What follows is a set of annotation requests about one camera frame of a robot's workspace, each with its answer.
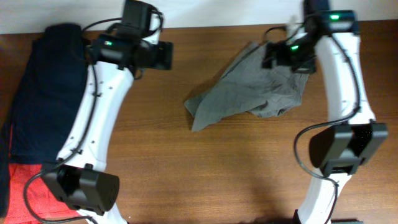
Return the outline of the grey shorts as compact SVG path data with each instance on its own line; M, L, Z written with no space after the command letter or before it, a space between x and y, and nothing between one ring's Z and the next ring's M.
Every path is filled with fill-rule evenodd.
M251 42L207 91L188 99L184 106L194 117L198 132L228 116L249 112L260 118L281 116L302 104L308 74L286 66L262 68L267 47Z

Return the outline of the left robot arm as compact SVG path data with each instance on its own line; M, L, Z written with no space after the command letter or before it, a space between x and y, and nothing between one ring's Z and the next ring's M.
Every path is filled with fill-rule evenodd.
M170 70L173 44L159 39L163 14L126 1L123 15L86 47L85 92L68 139L41 179L53 196L88 223L124 223L116 205L120 180L106 173L109 140L123 100L147 68Z

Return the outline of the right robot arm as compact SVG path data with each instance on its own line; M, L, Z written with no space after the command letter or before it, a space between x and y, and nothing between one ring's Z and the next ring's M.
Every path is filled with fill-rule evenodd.
M360 36L352 10L333 10L328 1L304 0L303 22L287 26L288 36L267 44L262 66L289 67L313 74L322 67L328 121L309 142L311 176L307 196L292 223L330 223L338 197L358 168L365 165L387 139L369 105L359 57Z

